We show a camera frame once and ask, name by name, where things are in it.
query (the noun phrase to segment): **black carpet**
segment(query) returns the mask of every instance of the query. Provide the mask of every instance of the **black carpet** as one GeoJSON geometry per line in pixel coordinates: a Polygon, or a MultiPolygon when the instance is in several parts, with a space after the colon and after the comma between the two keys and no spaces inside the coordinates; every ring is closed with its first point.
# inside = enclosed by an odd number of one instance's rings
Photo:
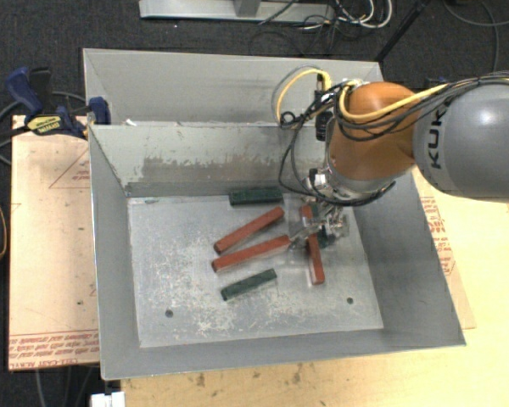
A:
{"type": "MultiPolygon", "coordinates": [[[[303,0],[323,2],[327,0],[303,0]]],[[[289,25],[197,20],[140,20],[139,0],[0,0],[0,110],[12,102],[4,87],[8,73],[20,66],[48,66],[56,90],[83,95],[81,50],[84,47],[182,51],[319,59],[374,60],[419,0],[393,0],[388,26],[366,34],[357,27],[325,35],[289,25]]],[[[476,23],[509,20],[509,0],[449,2],[461,17],[476,23]]],[[[497,28],[459,20],[433,0],[382,63],[387,81],[410,89],[427,78],[447,80],[509,70],[509,24],[497,28]]],[[[0,130],[7,130],[4,123],[0,130]]],[[[7,149],[1,151],[8,156],[7,149]]],[[[8,217],[10,170],[0,163],[0,203],[8,217]]],[[[0,406],[39,405],[33,372],[10,373],[6,367],[8,258],[0,263],[0,406]]],[[[75,367],[43,371],[48,405],[74,405],[88,377],[87,393],[102,392],[98,370],[75,367]]],[[[85,404],[81,396],[80,405],[85,404]]]]}

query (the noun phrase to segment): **blue clamp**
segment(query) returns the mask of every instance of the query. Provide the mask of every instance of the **blue clamp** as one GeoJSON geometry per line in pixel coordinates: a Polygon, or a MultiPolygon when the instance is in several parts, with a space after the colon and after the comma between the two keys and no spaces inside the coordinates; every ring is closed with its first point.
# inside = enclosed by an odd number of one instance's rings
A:
{"type": "MultiPolygon", "coordinates": [[[[29,113],[25,117],[25,126],[39,136],[64,134],[87,138],[87,127],[75,116],[70,116],[65,106],[59,105],[53,114],[43,114],[43,104],[29,82],[28,69],[18,68],[6,80],[9,94],[25,105],[29,113]]],[[[108,104],[102,97],[91,98],[88,108],[92,111],[93,123],[109,125],[111,123],[108,104]]]]}

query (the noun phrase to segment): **electrical cable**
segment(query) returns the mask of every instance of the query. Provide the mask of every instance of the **electrical cable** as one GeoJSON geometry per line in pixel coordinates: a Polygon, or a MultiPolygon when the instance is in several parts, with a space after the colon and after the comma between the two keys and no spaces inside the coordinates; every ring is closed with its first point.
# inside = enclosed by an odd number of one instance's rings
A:
{"type": "Polygon", "coordinates": [[[332,79],[330,78],[330,75],[326,71],[323,71],[323,70],[309,69],[309,70],[305,70],[305,71],[302,71],[299,74],[297,74],[291,81],[289,81],[285,85],[285,87],[281,90],[281,93],[277,97],[277,102],[275,104],[275,111],[273,114],[274,118],[277,120],[277,123],[281,122],[281,103],[282,103],[282,99],[284,98],[288,89],[290,87],[292,87],[292,85],[294,83],[296,83],[296,81],[298,81],[300,78],[302,78],[306,75],[310,75],[310,74],[317,74],[322,77],[322,90],[326,91],[332,85],[332,79]]]}
{"type": "Polygon", "coordinates": [[[492,22],[492,23],[479,23],[477,21],[473,21],[473,20],[468,20],[467,18],[463,18],[461,17],[459,14],[457,14],[454,10],[452,10],[448,4],[448,2],[446,0],[443,0],[443,5],[445,6],[445,8],[447,9],[447,11],[449,11],[449,13],[451,15],[453,15],[454,17],[458,18],[460,21],[463,21],[464,23],[467,23],[469,25],[476,25],[477,27],[498,27],[500,25],[508,25],[509,24],[509,20],[506,20],[506,21],[499,21],[499,22],[496,22],[495,20],[492,22]]]}
{"type": "Polygon", "coordinates": [[[299,0],[291,0],[287,4],[285,4],[281,9],[279,9],[276,13],[271,15],[270,17],[266,18],[265,20],[261,21],[259,25],[267,24],[271,21],[273,21],[275,18],[277,18],[279,15],[282,15],[285,11],[287,11],[293,4],[298,2],[299,0]]]}
{"type": "Polygon", "coordinates": [[[41,407],[47,407],[47,404],[45,403],[45,396],[43,394],[42,379],[40,377],[40,371],[36,370],[34,375],[36,376],[37,395],[38,395],[38,398],[40,399],[40,405],[41,405],[41,407]]]}
{"type": "Polygon", "coordinates": [[[353,16],[350,11],[344,8],[342,0],[334,0],[336,3],[336,13],[337,18],[340,21],[343,21],[344,23],[350,23],[352,25],[358,25],[360,27],[365,27],[367,29],[380,29],[384,26],[386,26],[393,15],[393,4],[392,0],[384,0],[384,3],[386,3],[386,9],[387,13],[383,20],[377,22],[376,24],[370,24],[369,21],[372,20],[373,15],[375,14],[375,2],[373,0],[367,0],[369,3],[370,11],[369,14],[364,14],[360,17],[353,16]]]}
{"type": "Polygon", "coordinates": [[[79,390],[79,393],[77,394],[76,403],[73,404],[74,407],[78,407],[79,403],[83,399],[83,396],[85,395],[85,389],[87,388],[88,380],[91,377],[91,374],[94,371],[94,369],[95,369],[94,367],[89,366],[87,374],[85,375],[85,379],[83,380],[83,383],[81,384],[81,388],[79,390]]]}
{"type": "Polygon", "coordinates": [[[484,10],[490,17],[490,20],[492,21],[492,26],[494,27],[494,59],[492,63],[492,72],[495,72],[498,67],[498,60],[500,59],[500,32],[498,31],[498,25],[495,22],[494,15],[492,14],[492,11],[490,11],[489,7],[484,3],[481,2],[484,10]]]}
{"type": "Polygon", "coordinates": [[[498,66],[498,60],[500,58],[500,34],[498,31],[498,27],[501,25],[509,25],[509,20],[497,22],[495,20],[494,15],[492,14],[492,11],[490,11],[490,8],[488,7],[488,5],[485,2],[481,2],[481,6],[483,6],[484,10],[486,11],[487,15],[489,16],[490,21],[491,21],[490,23],[481,23],[481,22],[469,20],[467,18],[460,16],[453,9],[450,8],[450,5],[447,2],[447,0],[443,0],[443,5],[445,6],[445,9],[447,9],[447,11],[452,16],[454,16],[455,18],[457,18],[458,20],[460,20],[466,24],[474,25],[477,27],[493,27],[494,28],[495,45],[494,45],[494,60],[493,60],[493,64],[492,64],[492,71],[495,72],[497,69],[497,66],[498,66]]]}

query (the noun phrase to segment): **metal stand base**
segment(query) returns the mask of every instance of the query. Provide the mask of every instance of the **metal stand base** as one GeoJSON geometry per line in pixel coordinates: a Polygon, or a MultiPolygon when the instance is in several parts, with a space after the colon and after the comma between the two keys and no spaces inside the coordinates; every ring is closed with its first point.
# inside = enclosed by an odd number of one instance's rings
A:
{"type": "MultiPolygon", "coordinates": [[[[143,19],[263,21],[285,4],[260,2],[256,14],[250,16],[238,16],[234,0],[140,0],[139,8],[143,19]]],[[[301,23],[312,15],[327,15],[327,5],[295,3],[275,21],[301,23]]],[[[320,19],[312,17],[311,21],[318,22],[320,19]]]]}

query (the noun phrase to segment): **wooden block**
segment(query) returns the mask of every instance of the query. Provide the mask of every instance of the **wooden block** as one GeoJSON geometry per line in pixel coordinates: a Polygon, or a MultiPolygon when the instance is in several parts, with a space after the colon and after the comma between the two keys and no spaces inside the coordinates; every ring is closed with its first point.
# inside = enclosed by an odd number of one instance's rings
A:
{"type": "Polygon", "coordinates": [[[255,258],[264,258],[284,252],[290,246],[290,238],[288,235],[281,235],[280,237],[273,238],[272,240],[264,241],[260,244],[255,244],[250,248],[238,250],[233,254],[225,254],[220,258],[215,259],[211,266],[213,271],[224,270],[225,268],[232,267],[242,262],[247,262],[255,258]]]}
{"type": "Polygon", "coordinates": [[[236,231],[221,238],[218,242],[213,245],[213,248],[218,254],[222,254],[232,246],[239,244],[245,239],[251,237],[256,232],[262,231],[269,225],[280,220],[285,215],[285,212],[281,207],[276,207],[271,211],[261,215],[260,217],[250,221],[245,226],[240,227],[236,231]]]}
{"type": "MultiPolygon", "coordinates": [[[[309,205],[303,205],[299,209],[299,214],[302,218],[312,219],[313,211],[309,205]]],[[[313,285],[321,285],[324,283],[326,277],[324,276],[324,269],[322,267],[321,249],[319,247],[319,240],[316,233],[307,237],[307,250],[310,256],[310,276],[313,285]]]]}

